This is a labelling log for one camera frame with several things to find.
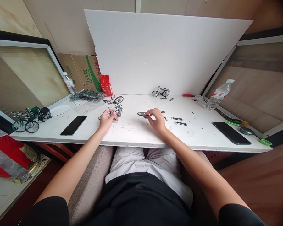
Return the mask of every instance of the water bottle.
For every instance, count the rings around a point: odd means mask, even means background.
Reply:
[[[230,92],[230,86],[235,80],[228,79],[226,83],[224,83],[222,86],[218,87],[209,101],[206,103],[204,108],[206,110],[214,110],[220,102],[226,97],[226,95]]]
[[[75,89],[75,84],[73,83],[73,81],[67,76],[67,72],[63,72],[64,75],[64,81],[67,85],[67,88],[69,89],[69,92],[71,94],[76,93],[76,89]]]

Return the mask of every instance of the green ring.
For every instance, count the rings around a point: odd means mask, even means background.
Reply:
[[[265,140],[265,139],[261,139],[261,140],[260,140],[260,143],[261,143],[261,144],[264,144],[264,145],[266,145],[266,146],[272,145],[271,142],[269,142],[268,140]]]

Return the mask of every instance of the black smartphone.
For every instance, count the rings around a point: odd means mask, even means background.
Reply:
[[[87,116],[77,116],[67,127],[61,132],[61,136],[72,136],[80,127]]]
[[[234,130],[225,122],[213,122],[213,125],[216,126],[216,128],[219,129],[234,144],[238,144],[238,145],[252,144],[249,140],[247,140],[244,136],[239,134],[236,130]]]

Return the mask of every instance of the black bicycle model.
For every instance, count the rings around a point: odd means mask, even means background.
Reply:
[[[167,97],[169,96],[170,92],[171,91],[169,89],[166,89],[166,88],[161,89],[159,86],[156,91],[152,92],[152,97],[157,97],[159,94],[162,95],[163,97]]]

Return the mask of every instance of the white pants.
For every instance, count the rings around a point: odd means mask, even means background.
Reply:
[[[112,179],[136,172],[148,172],[166,183],[190,208],[193,192],[181,181],[180,162],[172,149],[151,148],[145,159],[142,148],[118,147],[106,183]]]

